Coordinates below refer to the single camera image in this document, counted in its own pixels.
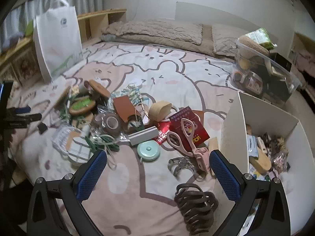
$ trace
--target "clear plastic storage box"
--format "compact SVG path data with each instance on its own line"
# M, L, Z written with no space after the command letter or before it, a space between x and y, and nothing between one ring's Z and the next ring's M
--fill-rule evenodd
M245 92L282 107L301 82L291 72L238 40L233 83Z

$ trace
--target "white container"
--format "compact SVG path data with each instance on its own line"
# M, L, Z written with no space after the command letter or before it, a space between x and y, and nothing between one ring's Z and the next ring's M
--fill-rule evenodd
M285 138L292 186L286 197L293 235L303 228L315 209L315 165L303 126L296 117L278 107L238 92L223 123L220 151L243 174L248 173L249 165L245 124L252 127L254 135L268 132L269 135ZM227 199L218 181L215 182L214 194L219 206L214 214L215 222L210 235L218 229L235 204Z

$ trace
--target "brown coil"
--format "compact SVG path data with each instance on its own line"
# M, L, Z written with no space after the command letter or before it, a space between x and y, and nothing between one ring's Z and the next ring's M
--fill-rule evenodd
M187 230L191 235L209 232L214 222L213 213L219 204L214 194L203 192L198 185L191 183L179 184L176 190L174 201L184 217Z

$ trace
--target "white curtain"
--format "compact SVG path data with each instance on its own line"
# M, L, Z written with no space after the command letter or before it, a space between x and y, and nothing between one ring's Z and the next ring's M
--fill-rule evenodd
M4 40L19 31L25 32L27 24L48 10L55 0L29 0L10 11L0 27L0 51ZM67 0L76 7L77 15L105 9L105 0Z

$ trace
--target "fuzzy pillow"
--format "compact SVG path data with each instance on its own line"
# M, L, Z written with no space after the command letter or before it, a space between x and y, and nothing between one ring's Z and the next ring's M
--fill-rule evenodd
M235 56L236 40L249 33L237 27L214 24L212 26L213 52L217 55Z

